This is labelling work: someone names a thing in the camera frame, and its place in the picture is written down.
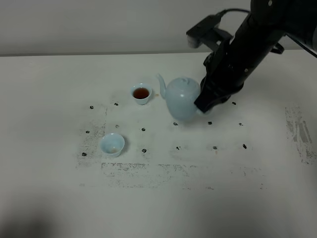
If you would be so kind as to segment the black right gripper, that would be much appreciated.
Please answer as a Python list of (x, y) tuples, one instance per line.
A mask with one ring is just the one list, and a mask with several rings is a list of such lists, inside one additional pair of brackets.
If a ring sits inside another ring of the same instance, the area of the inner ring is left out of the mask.
[(195, 106), (204, 114), (239, 92), (250, 73), (250, 28), (241, 27), (231, 41), (230, 33), (218, 29), (220, 41), (205, 60), (206, 76)]

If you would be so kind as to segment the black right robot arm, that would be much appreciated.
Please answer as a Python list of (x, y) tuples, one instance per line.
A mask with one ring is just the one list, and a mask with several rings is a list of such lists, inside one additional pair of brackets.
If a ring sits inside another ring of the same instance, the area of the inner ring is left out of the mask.
[(315, 0), (253, 0), (234, 35), (218, 28), (229, 11), (207, 16), (186, 33), (192, 48), (204, 44), (212, 50), (204, 61), (206, 76), (195, 100), (203, 113), (239, 92), (268, 53), (282, 54), (282, 37), (306, 50), (317, 49)]

